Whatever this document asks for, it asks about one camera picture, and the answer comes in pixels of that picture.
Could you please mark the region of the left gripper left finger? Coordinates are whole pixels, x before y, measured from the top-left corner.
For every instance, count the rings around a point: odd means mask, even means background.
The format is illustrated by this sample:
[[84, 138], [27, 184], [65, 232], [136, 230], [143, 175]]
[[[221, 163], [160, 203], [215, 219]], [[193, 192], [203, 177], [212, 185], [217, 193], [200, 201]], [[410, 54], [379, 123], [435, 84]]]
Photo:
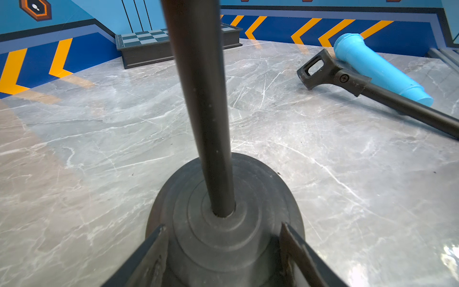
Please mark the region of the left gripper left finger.
[[166, 270], [168, 241], [167, 227], [160, 224], [103, 286], [162, 286], [163, 274]]

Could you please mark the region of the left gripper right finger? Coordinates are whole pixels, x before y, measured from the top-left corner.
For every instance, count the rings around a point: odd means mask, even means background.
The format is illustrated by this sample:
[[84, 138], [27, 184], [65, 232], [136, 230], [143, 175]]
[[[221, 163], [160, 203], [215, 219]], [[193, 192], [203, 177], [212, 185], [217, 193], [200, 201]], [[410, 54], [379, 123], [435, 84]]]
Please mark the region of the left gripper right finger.
[[287, 287], [347, 286], [300, 234], [286, 222], [282, 224], [279, 242]]

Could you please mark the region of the black round stand base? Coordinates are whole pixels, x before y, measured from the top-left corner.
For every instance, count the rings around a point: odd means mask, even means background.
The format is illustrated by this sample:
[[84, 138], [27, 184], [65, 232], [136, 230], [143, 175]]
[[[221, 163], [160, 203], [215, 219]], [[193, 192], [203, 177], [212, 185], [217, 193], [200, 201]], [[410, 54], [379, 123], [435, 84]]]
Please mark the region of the black round stand base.
[[233, 153], [235, 210], [211, 209], [199, 159], [177, 170], [158, 193], [147, 234], [169, 233], [165, 287], [283, 287], [279, 236], [287, 222], [304, 233], [300, 209], [282, 178], [263, 162]]

